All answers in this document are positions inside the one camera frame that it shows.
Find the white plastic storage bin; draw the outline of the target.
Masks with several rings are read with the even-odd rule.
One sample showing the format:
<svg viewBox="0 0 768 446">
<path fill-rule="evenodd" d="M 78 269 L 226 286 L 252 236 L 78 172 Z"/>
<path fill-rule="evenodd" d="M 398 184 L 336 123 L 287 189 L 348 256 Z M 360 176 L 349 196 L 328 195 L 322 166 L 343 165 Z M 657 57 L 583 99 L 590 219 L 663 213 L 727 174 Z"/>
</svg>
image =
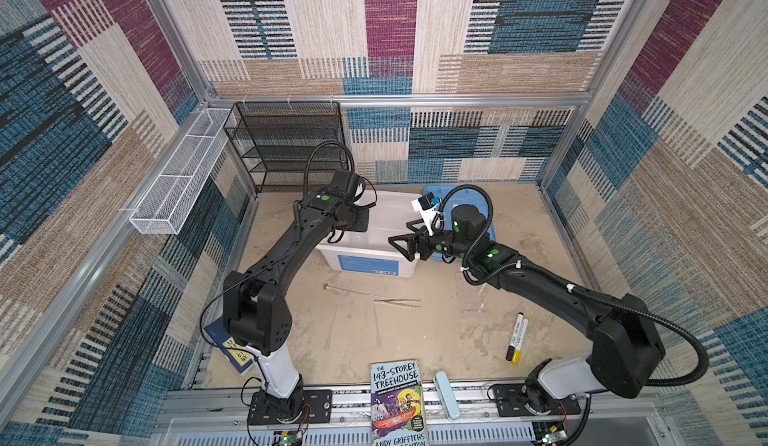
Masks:
<svg viewBox="0 0 768 446">
<path fill-rule="evenodd" d="M 408 261 L 388 239 L 410 233 L 406 223 L 421 218 L 412 205 L 419 197 L 414 193 L 379 191 L 376 205 L 370 209 L 366 232 L 346 232 L 333 244 L 323 240 L 315 250 L 334 271 L 412 277 L 417 259 Z"/>
</svg>

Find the metal tweezers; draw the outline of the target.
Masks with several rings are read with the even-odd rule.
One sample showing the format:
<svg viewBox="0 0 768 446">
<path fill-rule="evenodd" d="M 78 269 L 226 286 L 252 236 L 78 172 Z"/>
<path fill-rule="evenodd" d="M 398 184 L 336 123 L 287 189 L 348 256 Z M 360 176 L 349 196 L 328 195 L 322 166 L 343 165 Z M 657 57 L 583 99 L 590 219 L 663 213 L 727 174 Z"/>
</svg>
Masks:
<svg viewBox="0 0 768 446">
<path fill-rule="evenodd" d="M 379 298 L 379 299 L 374 299 L 373 302 L 376 304 L 383 304 L 383 305 L 390 305 L 390 306 L 404 307 L 404 308 L 420 308 L 421 307 L 421 301 L 418 299 Z"/>
</svg>

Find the clear test tube rack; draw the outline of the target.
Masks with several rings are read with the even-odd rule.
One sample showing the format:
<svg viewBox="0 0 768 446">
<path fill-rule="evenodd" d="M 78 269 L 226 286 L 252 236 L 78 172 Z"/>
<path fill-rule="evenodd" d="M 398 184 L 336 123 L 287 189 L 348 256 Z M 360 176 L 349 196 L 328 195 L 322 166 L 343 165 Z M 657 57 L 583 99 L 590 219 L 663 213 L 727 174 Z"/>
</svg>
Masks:
<svg viewBox="0 0 768 446">
<path fill-rule="evenodd" d="M 487 315 L 485 296 L 470 291 L 460 298 L 461 316 L 463 319 L 482 319 Z"/>
</svg>

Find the long metal spatula rod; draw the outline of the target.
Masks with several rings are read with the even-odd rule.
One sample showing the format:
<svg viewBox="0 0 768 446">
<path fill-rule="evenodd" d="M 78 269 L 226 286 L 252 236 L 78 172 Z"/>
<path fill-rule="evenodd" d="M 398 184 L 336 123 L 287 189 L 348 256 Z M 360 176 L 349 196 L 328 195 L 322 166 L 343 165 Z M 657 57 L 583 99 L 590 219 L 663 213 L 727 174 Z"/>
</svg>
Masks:
<svg viewBox="0 0 768 446">
<path fill-rule="evenodd" d="M 362 292 L 358 290 L 352 290 L 348 288 L 338 287 L 338 286 L 332 286 L 329 283 L 325 283 L 323 285 L 324 291 L 334 291 L 334 292 L 341 292 L 341 293 L 348 293 L 348 294 L 354 294 L 354 295 L 360 295 L 360 296 L 366 296 L 371 297 L 374 299 L 388 299 L 383 295 L 374 294 L 374 293 L 368 293 L 368 292 Z"/>
</svg>

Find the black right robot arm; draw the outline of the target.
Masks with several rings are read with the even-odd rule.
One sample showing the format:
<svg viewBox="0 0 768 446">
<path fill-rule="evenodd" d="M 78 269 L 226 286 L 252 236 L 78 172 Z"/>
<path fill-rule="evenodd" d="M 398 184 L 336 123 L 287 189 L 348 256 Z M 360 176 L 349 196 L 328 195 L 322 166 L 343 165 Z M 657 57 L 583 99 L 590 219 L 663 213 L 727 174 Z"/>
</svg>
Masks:
<svg viewBox="0 0 768 446">
<path fill-rule="evenodd" d="M 648 311 L 632 294 L 622 298 L 596 292 L 532 262 L 517 250 L 491 239 L 487 218 L 473 205 L 451 212 L 449 226 L 432 228 L 421 220 L 407 223 L 408 233 L 391 236 L 389 244 L 407 260 L 439 253 L 460 264 L 465 281 L 487 284 L 521 296 L 564 320 L 591 341 L 579 357 L 542 361 L 526 378 L 529 404 L 545 410 L 571 395 L 611 392 L 633 399 L 646 387 L 676 387 L 704 376 L 710 364 L 701 341 L 683 327 Z M 688 342 L 697 363 L 674 378 L 656 379 L 654 371 L 666 355 L 657 331 L 663 327 Z"/>
</svg>

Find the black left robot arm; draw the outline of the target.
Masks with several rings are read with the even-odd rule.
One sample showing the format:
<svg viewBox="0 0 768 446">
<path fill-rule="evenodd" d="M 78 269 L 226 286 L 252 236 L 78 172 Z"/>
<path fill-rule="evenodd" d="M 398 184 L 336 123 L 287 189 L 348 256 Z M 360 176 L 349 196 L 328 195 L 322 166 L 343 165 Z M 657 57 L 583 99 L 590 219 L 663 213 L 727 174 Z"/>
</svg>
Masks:
<svg viewBox="0 0 768 446">
<path fill-rule="evenodd" d="M 303 379 L 286 346 L 292 328 L 289 286 L 322 240 L 336 232 L 367 230 L 376 203 L 360 200 L 374 190 L 358 174 L 336 171 L 328 186 L 293 203 L 292 223 L 262 259 L 225 278 L 223 325 L 236 350 L 252 356 L 259 367 L 269 414 L 292 418 L 303 407 Z"/>
</svg>

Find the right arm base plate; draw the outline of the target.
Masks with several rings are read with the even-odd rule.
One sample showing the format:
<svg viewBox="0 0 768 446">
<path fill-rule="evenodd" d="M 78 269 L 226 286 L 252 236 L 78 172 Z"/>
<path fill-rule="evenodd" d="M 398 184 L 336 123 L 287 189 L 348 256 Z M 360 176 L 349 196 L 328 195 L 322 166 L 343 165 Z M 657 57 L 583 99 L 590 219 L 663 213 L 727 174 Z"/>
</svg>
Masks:
<svg viewBox="0 0 768 446">
<path fill-rule="evenodd" d="M 488 399 L 502 418 L 527 416 L 579 416 L 582 408 L 575 396 L 551 400 L 542 409 L 536 409 L 522 391 L 522 383 L 496 383 L 487 389 Z"/>
</svg>

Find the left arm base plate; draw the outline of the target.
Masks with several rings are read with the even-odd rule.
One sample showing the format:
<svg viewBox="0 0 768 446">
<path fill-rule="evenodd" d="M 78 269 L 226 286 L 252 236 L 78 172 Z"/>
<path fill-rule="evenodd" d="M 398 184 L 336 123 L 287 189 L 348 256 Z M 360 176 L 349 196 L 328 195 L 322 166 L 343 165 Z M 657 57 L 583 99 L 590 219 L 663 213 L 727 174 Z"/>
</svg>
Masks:
<svg viewBox="0 0 768 446">
<path fill-rule="evenodd" d="M 330 422 L 333 392 L 331 389 L 299 390 L 288 398 L 277 398 L 264 390 L 255 392 L 249 403 L 248 426 Z"/>
</svg>

